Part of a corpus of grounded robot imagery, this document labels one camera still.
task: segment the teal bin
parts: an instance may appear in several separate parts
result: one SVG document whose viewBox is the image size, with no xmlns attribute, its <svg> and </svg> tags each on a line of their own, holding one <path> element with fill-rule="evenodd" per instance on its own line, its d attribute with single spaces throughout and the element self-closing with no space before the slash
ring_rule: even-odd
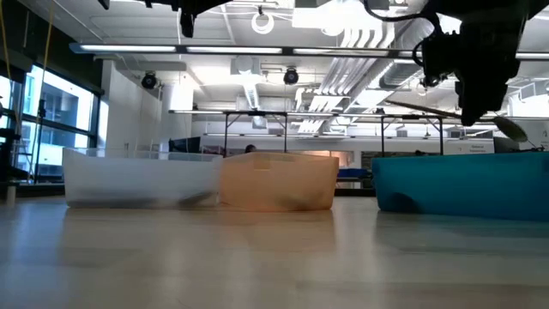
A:
<svg viewBox="0 0 549 309">
<path fill-rule="evenodd" d="M 384 211 L 549 221 L 549 153 L 378 158 Z"/>
</svg>

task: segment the light fixture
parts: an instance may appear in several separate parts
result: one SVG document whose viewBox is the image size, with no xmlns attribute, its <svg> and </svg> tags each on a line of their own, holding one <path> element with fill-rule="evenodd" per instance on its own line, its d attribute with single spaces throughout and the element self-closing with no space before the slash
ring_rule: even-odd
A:
<svg viewBox="0 0 549 309">
<path fill-rule="evenodd" d="M 549 52 L 518 52 L 516 60 L 522 61 L 546 61 L 549 59 Z"/>
<path fill-rule="evenodd" d="M 240 134 L 227 133 L 227 136 L 240 136 Z M 225 133 L 204 133 L 204 136 L 225 136 Z"/>
<path fill-rule="evenodd" d="M 194 114 L 194 115 L 200 115 L 200 114 L 217 114 L 221 115 L 223 114 L 223 111 L 177 111 L 177 110 L 170 110 L 170 113 L 183 113 L 183 114 Z"/>
<path fill-rule="evenodd" d="M 232 6 L 232 7 L 255 7 L 255 6 L 262 6 L 264 8 L 273 8 L 277 9 L 280 5 L 276 1 L 231 1 L 230 3 L 227 3 L 226 6 Z"/>
<path fill-rule="evenodd" d="M 80 45 L 86 52 L 175 52 L 175 46 L 161 45 Z"/>
<path fill-rule="evenodd" d="M 293 53 L 302 56 L 386 58 L 389 55 L 389 50 L 359 48 L 294 48 Z"/>
<path fill-rule="evenodd" d="M 188 53 L 205 54 L 282 54 L 279 47 L 188 46 Z"/>
<path fill-rule="evenodd" d="M 336 113 L 330 112 L 289 112 L 288 116 L 309 116 L 309 117 L 334 117 Z"/>
<path fill-rule="evenodd" d="M 256 13 L 252 18 L 251 18 L 251 28 L 256 32 L 256 33 L 259 33 L 259 34 L 269 34 L 271 31 L 273 31 L 273 29 L 275 28 L 275 18 L 269 14 L 269 13 L 265 13 L 263 14 L 263 16 L 267 16 L 267 23 L 263 26 L 259 26 L 257 24 L 257 19 L 259 17 L 261 17 L 262 15 L 260 15 L 259 13 Z"/>
<path fill-rule="evenodd" d="M 381 118 L 379 114 L 341 114 L 340 117 L 355 117 L 355 118 Z"/>
</svg>

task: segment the orange plastic bin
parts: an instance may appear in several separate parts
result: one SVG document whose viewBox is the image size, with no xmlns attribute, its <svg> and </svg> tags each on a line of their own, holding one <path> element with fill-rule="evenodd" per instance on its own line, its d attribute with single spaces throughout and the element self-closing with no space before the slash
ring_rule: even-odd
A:
<svg viewBox="0 0 549 309">
<path fill-rule="evenodd" d="M 223 160 L 220 206 L 241 211 L 330 209 L 339 159 L 251 153 Z"/>
</svg>

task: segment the plastic bin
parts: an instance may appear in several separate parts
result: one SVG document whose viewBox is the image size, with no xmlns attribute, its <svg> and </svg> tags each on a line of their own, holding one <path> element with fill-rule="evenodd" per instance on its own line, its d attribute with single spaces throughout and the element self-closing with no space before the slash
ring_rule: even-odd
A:
<svg viewBox="0 0 549 309">
<path fill-rule="evenodd" d="M 224 159 L 223 209 L 306 211 L 330 209 L 339 159 L 301 154 L 251 153 Z"/>
<path fill-rule="evenodd" d="M 211 154 L 65 148 L 65 196 L 70 207 L 195 203 L 217 194 L 221 162 Z"/>
<path fill-rule="evenodd" d="M 381 210 L 549 221 L 549 153 L 373 161 Z"/>
</svg>

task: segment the security camera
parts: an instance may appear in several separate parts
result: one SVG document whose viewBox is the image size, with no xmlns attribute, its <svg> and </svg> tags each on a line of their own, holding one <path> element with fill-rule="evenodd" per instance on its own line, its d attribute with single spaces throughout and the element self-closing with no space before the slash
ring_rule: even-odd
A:
<svg viewBox="0 0 549 309">
<path fill-rule="evenodd" d="M 156 78 L 156 73 L 154 72 L 147 72 L 145 73 L 145 77 L 141 80 L 141 85 L 145 89 L 155 89 L 158 85 L 158 79 Z"/>
<path fill-rule="evenodd" d="M 288 68 L 284 75 L 284 83 L 286 85 L 295 85 L 299 81 L 299 74 L 295 68 Z"/>
</svg>

